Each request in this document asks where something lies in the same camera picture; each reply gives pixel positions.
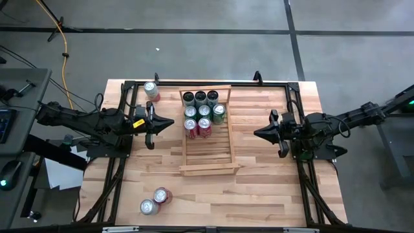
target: yellow label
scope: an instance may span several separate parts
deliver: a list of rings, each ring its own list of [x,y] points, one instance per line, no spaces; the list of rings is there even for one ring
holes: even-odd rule
[[[142,125],[143,123],[145,123],[144,119],[141,119],[141,120],[139,120],[139,121],[135,122],[135,123],[133,124],[134,129],[135,129],[135,128],[137,128],[138,126]]]

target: yellow cable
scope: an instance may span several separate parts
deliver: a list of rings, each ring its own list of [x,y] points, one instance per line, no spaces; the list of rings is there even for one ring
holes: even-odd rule
[[[54,18],[49,14],[49,12],[47,12],[47,10],[45,9],[45,7],[43,6],[43,4],[41,4],[39,2],[39,0],[36,0],[36,2],[39,4],[39,6],[46,12],[46,14],[50,17],[50,19],[53,21],[53,23],[57,26],[60,34],[62,35],[63,41],[65,42],[65,54],[67,53],[67,42],[66,42],[66,37],[64,35],[64,33],[62,32],[62,30],[60,29],[58,22],[56,22],[56,20],[54,20]],[[67,96],[67,101],[69,101],[69,105],[71,106],[71,109],[73,109],[73,105],[72,105],[72,101],[71,98],[69,96],[69,92],[66,86],[66,81],[65,81],[65,69],[66,69],[66,60],[67,58],[65,57],[63,60],[63,66],[62,66],[62,81],[63,81],[63,86],[65,87],[65,91],[66,91],[66,96]]]

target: computer mouse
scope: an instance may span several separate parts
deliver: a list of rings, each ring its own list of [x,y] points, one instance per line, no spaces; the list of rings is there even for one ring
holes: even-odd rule
[[[9,161],[0,171],[0,190],[10,191],[16,187],[22,162]]]

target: soda can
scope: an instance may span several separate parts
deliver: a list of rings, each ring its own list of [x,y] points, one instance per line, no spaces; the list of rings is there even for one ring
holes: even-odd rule
[[[188,138],[195,139],[197,137],[197,122],[194,119],[187,119],[184,122],[184,128]]]
[[[210,108],[207,105],[202,105],[199,108],[199,119],[201,119],[203,117],[208,118],[210,120],[212,119],[211,110],[210,110]]]
[[[204,91],[197,91],[195,93],[195,108],[198,109],[202,105],[207,104],[207,95]]]
[[[157,188],[154,192],[154,201],[158,204],[168,204],[173,200],[173,193],[164,187]]]
[[[210,107],[210,109],[213,109],[213,107],[219,103],[219,93],[217,91],[209,91],[207,93],[207,106]]]
[[[188,106],[184,111],[184,116],[186,117],[186,119],[191,118],[197,120],[197,110],[193,106]]]
[[[185,106],[195,106],[194,94],[192,92],[186,92],[183,94],[182,99],[184,100]]]
[[[160,212],[161,206],[151,199],[145,199],[140,205],[141,213],[145,215],[155,215]]]
[[[158,87],[154,82],[146,82],[144,84],[144,90],[150,101],[158,102],[161,99]]]
[[[212,121],[208,118],[201,118],[199,120],[199,135],[207,139],[212,134]]]
[[[213,123],[222,124],[224,122],[224,114],[226,113],[226,108],[222,104],[216,104],[213,107]]]

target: white paper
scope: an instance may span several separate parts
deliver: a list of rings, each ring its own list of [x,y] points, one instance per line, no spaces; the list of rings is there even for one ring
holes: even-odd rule
[[[78,152],[76,146],[71,147],[71,149],[73,154],[85,160],[87,159],[86,151]],[[45,162],[50,188],[59,186],[60,190],[64,190],[82,185],[83,171],[62,165],[50,159],[45,159]]]

